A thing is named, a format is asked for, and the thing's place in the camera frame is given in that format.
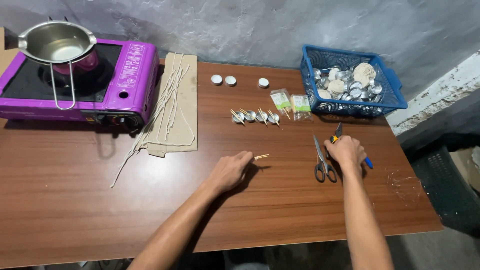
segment metal wire handle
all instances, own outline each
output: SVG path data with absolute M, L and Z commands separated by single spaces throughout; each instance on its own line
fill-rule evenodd
M 68 65 L 70 66 L 70 85 L 72 87 L 72 100 L 73 100 L 73 103 L 70 107 L 68 108 L 61 108 L 59 106 L 59 102 L 57 100 L 57 90 L 55 88 L 55 78 L 53 77 L 53 64 L 50 63 L 50 74 L 52 76 L 52 87 L 53 87 L 53 97 L 55 99 L 55 105 L 57 106 L 57 108 L 59 108 L 60 110 L 70 110 L 71 108 L 73 108 L 75 106 L 75 89 L 73 87 L 73 72 L 72 72 L 72 61 L 69 61 L 68 62 Z

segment black scissors handle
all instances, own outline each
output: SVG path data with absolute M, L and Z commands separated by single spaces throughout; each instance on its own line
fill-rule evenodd
M 315 166 L 315 178 L 317 179 L 317 181 L 319 181 L 320 183 L 323 183 L 325 181 L 325 175 L 327 175 L 328 179 L 330 179 L 331 182 L 333 183 L 336 183 L 336 172 L 335 170 L 333 169 L 333 167 L 329 164 L 327 164 L 327 168 L 326 168 L 326 172 L 324 172 L 324 168 L 322 166 L 322 163 L 320 164 L 317 164 Z M 318 177 L 318 171 L 320 171 L 322 173 L 322 177 Z

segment floor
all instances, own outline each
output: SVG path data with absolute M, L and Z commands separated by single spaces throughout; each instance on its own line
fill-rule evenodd
M 442 232 L 389 236 L 387 242 L 396 270 L 480 269 L 480 239 L 449 228 Z M 226 270 L 352 269 L 346 241 L 226 250 L 223 257 Z M 35 270 L 122 270 L 128 264 L 127 260 L 112 260 L 88 262 L 83 268 L 71 263 Z

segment blue plastic basket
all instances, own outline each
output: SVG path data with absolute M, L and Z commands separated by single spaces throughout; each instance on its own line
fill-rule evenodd
M 408 107 L 400 92 L 400 88 L 402 88 L 400 80 L 392 69 L 385 66 L 377 54 L 329 49 L 308 44 L 303 45 L 302 50 L 300 73 L 312 111 L 354 116 L 379 116 L 396 109 L 406 109 Z M 375 83 L 382 85 L 381 103 L 324 99 L 318 95 L 317 86 L 313 76 L 311 76 L 313 74 L 312 68 L 328 73 L 329 70 L 326 69 L 334 65 L 339 65 L 342 70 L 346 70 L 360 63 L 369 63 L 377 71 Z

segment hand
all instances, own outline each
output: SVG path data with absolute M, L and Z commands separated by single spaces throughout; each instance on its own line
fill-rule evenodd
M 219 194 L 228 191 L 243 181 L 245 168 L 252 161 L 253 153 L 247 151 L 233 157 L 221 157 L 204 183 Z
M 332 144 L 329 140 L 324 141 L 328 153 L 334 158 L 342 168 L 347 167 L 360 169 L 360 164 L 365 160 L 367 154 L 360 141 L 350 136 L 340 136 L 338 140 Z

